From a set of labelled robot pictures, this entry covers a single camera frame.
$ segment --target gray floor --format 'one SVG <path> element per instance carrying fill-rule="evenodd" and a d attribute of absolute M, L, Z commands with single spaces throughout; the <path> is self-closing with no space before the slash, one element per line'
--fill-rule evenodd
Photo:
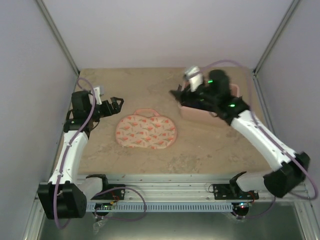
<path fill-rule="evenodd" d="M 250 214 L 261 213 L 267 203 L 256 203 Z M 136 213 L 117 214 L 134 218 Z M 301 227 L 291 206 L 276 205 L 267 215 L 235 220 L 230 213 L 149 213 L 137 222 L 108 220 L 93 234 L 91 213 L 73 219 L 64 230 L 53 220 L 43 221 L 39 240 L 301 240 Z"/>

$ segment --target pink basket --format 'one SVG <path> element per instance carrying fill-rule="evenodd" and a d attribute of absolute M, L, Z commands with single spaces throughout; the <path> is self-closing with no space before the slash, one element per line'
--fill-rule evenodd
<path fill-rule="evenodd" d="M 186 86 L 186 82 L 184 81 L 182 84 L 183 90 Z M 238 85 L 230 83 L 231 94 L 236 97 L 240 97 L 240 88 Z M 215 112 L 209 112 L 205 110 L 200 110 L 197 108 L 182 106 L 180 102 L 178 102 L 178 107 L 180 109 L 180 114 L 183 119 L 198 122 L 201 124 L 214 125 L 215 127 L 226 127 L 228 126 L 225 121 L 221 120 L 218 117 L 214 117 L 216 115 Z"/>

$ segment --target clear plastic bag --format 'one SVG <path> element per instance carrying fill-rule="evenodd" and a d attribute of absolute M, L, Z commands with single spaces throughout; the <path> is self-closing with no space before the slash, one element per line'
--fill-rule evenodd
<path fill-rule="evenodd" d="M 108 216 L 108 217 L 112 217 L 112 216 L 113 216 L 113 213 L 112 213 L 112 212 L 109 212 L 107 216 Z M 98 232 L 99 232 L 99 230 L 106 225 L 106 222 L 107 222 L 109 219 L 106 218 L 106 217 L 104 217 L 103 219 L 101 219 L 101 218 L 96 218 L 95 216 L 93 216 L 93 217 L 94 217 L 96 220 L 98 220 L 98 221 L 96 221 L 96 222 L 93 224 L 93 234 L 94 234 L 94 235 L 97 235 Z"/>

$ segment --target gray wall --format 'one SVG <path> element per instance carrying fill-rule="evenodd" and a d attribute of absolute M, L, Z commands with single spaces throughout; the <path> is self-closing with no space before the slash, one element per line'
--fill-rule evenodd
<path fill-rule="evenodd" d="M 320 187 L 319 10 L 320 1 L 301 1 L 258 80 L 276 133 L 295 150 L 309 154 L 309 172 Z M 320 221 L 320 199 L 313 205 Z"/>
<path fill-rule="evenodd" d="M 292 0 L 43 0 L 78 68 L 254 68 Z"/>
<path fill-rule="evenodd" d="M 19 240 L 76 77 L 34 1 L 1 1 L 0 32 L 0 238 Z"/>

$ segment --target heart-shaped fabric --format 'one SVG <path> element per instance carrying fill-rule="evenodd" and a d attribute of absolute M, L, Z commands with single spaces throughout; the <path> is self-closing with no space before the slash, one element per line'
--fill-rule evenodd
<path fill-rule="evenodd" d="M 154 116 L 139 115 L 142 112 L 153 113 Z M 129 148 L 165 149 L 172 145 L 176 138 L 174 122 L 150 108 L 138 109 L 133 115 L 124 117 L 115 131 L 116 141 Z"/>

